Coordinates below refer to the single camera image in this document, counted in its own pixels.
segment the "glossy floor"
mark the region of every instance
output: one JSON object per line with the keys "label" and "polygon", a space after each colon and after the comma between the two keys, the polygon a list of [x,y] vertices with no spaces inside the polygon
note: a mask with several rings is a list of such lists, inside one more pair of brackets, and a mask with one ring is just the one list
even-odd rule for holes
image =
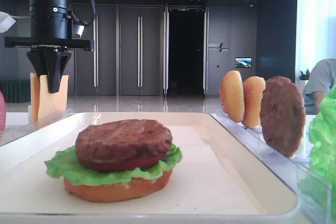
{"label": "glossy floor", "polygon": [[[30,103],[8,103],[8,112],[28,112]],[[68,98],[72,112],[147,111],[147,112],[203,112],[220,109],[219,98],[199,97],[108,97],[77,96]]]}

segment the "green lettuce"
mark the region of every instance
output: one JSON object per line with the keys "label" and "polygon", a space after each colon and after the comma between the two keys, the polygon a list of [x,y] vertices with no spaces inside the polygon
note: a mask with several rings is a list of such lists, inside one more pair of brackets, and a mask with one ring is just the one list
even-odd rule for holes
{"label": "green lettuce", "polygon": [[172,144],[166,158],[152,167],[104,173],[80,165],[75,153],[75,146],[73,146],[64,151],[56,152],[55,156],[46,161],[45,164],[47,174],[52,178],[65,177],[73,185],[100,186],[127,183],[132,178],[157,179],[163,175],[163,172],[172,170],[181,160],[182,152],[180,148]]}
{"label": "green lettuce", "polygon": [[[320,104],[320,113],[309,125],[309,141],[314,145],[310,152],[310,169],[332,184],[331,210],[336,219],[336,86]],[[299,184],[323,209],[328,209],[328,188],[313,177],[307,176]]]}

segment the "person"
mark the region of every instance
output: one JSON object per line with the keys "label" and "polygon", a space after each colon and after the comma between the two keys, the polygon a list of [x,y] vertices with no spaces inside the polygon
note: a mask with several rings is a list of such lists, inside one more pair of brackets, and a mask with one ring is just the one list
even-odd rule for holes
{"label": "person", "polygon": [[320,60],[311,70],[309,81],[303,89],[304,107],[307,115],[317,115],[319,105],[335,85],[336,59]]}

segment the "wall sign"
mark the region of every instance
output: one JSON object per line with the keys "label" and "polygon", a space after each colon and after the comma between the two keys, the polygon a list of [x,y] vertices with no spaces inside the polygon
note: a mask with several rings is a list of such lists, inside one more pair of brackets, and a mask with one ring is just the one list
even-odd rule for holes
{"label": "wall sign", "polygon": [[224,43],[209,43],[208,49],[218,52],[229,52],[229,48],[224,47]]}

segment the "gray t-shirt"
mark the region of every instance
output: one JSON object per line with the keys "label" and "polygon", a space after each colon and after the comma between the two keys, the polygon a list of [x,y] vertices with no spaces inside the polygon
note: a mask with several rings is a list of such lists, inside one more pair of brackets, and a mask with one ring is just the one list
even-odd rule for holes
{"label": "gray t-shirt", "polygon": [[303,89],[304,107],[307,115],[316,115],[314,92],[328,93],[335,85],[336,59],[319,61],[310,73],[310,78]]}

